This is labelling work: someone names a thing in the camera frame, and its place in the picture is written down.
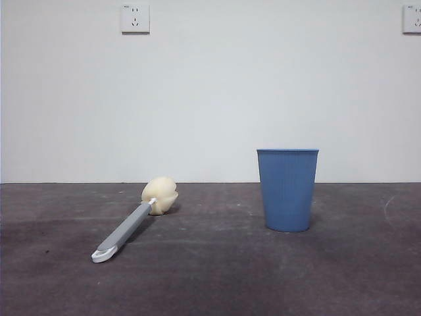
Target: white wall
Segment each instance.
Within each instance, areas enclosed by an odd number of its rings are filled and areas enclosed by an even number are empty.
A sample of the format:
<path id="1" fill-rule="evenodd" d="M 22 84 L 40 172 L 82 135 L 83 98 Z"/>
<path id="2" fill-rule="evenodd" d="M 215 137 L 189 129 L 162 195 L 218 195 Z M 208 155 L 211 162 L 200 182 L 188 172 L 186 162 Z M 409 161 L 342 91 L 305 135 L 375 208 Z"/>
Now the white wall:
<path id="1" fill-rule="evenodd" d="M 123 3 L 3 0 L 3 182 L 258 181 L 257 147 L 421 181 L 403 1 L 151 0 L 150 36 L 121 35 Z"/>

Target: plastic cup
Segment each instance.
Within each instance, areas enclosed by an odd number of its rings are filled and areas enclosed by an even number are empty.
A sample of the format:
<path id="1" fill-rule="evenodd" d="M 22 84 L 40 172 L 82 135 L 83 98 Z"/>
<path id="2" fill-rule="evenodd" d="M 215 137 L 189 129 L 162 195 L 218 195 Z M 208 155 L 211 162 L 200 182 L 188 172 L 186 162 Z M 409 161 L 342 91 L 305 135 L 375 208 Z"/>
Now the plastic cup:
<path id="1" fill-rule="evenodd" d="M 318 149 L 258 149 L 257 155 L 267 227 L 309 229 Z"/>

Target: cup rim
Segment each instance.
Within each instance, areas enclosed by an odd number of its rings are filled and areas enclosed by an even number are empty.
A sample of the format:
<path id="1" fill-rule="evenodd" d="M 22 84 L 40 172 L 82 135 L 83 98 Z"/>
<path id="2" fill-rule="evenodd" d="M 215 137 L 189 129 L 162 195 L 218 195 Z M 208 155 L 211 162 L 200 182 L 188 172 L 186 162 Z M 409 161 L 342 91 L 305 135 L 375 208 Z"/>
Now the cup rim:
<path id="1" fill-rule="evenodd" d="M 318 151 L 314 148 L 258 148 L 257 151 Z"/>

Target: ribbed cup texture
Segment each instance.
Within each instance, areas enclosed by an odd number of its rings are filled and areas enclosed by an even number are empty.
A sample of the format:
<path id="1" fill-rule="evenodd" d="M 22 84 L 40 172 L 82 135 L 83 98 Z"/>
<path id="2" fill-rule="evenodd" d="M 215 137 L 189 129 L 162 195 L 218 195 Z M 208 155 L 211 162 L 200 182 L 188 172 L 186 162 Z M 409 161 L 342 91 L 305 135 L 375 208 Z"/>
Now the ribbed cup texture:
<path id="1" fill-rule="evenodd" d="M 318 149 L 258 149 L 257 154 L 267 227 L 307 230 Z"/>

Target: concrete floor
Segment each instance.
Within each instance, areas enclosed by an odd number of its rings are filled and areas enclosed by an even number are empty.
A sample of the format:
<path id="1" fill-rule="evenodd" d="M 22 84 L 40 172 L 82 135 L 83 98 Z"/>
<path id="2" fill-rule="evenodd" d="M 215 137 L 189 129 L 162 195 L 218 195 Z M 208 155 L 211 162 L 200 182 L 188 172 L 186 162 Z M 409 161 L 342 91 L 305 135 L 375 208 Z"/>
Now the concrete floor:
<path id="1" fill-rule="evenodd" d="M 2 315 L 421 315 L 421 184 L 317 184 L 291 234 L 265 228 L 258 184 L 179 184 L 92 263 L 143 187 L 2 185 Z"/>

